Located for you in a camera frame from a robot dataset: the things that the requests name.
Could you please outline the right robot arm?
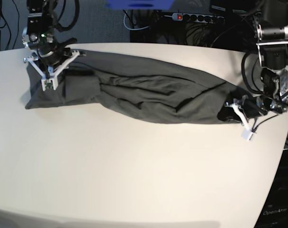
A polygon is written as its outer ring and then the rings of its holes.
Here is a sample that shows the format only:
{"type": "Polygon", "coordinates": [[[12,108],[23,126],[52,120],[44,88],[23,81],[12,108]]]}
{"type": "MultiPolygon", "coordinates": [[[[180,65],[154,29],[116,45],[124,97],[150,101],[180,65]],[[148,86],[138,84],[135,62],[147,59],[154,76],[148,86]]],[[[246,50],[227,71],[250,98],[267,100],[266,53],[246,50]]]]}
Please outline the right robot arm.
{"type": "Polygon", "coordinates": [[[32,52],[24,62],[29,62],[41,76],[41,81],[47,84],[55,83],[70,63],[77,57],[86,55],[84,51],[73,51],[68,47],[77,42],[76,38],[58,42],[55,36],[55,30],[65,32],[76,25],[80,12],[79,1],[74,1],[74,16],[66,27],[60,24],[54,11],[57,4],[57,0],[28,0],[28,21],[22,34],[23,45],[32,52]]]}

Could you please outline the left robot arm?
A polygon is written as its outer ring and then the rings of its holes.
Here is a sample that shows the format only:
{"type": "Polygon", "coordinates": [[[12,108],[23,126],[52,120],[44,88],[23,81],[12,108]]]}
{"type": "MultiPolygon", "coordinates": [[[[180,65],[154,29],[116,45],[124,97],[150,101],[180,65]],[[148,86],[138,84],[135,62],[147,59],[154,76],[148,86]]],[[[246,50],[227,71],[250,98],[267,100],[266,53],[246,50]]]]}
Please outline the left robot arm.
{"type": "Polygon", "coordinates": [[[240,16],[253,17],[263,89],[253,89],[248,83],[245,63],[252,54],[249,51],[242,58],[241,75],[250,94],[234,97],[224,107],[233,109],[247,133],[254,133],[258,127],[249,126],[249,119],[288,111],[288,0],[259,0],[240,16]]]}

